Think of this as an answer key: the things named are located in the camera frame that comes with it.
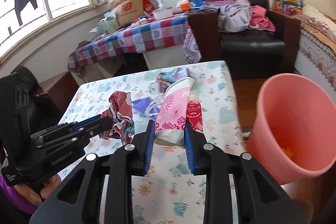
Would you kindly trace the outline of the left hand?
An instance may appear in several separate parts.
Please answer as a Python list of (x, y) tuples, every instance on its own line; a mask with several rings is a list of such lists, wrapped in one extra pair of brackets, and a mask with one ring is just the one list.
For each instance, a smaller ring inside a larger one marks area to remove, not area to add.
[(37, 205), (41, 203), (42, 200), (47, 199), (60, 183), (61, 178), (58, 174), (56, 174), (49, 178), (49, 180), (45, 183), (45, 186), (38, 193), (26, 184), (17, 184), (14, 186), (14, 189), (27, 201)]

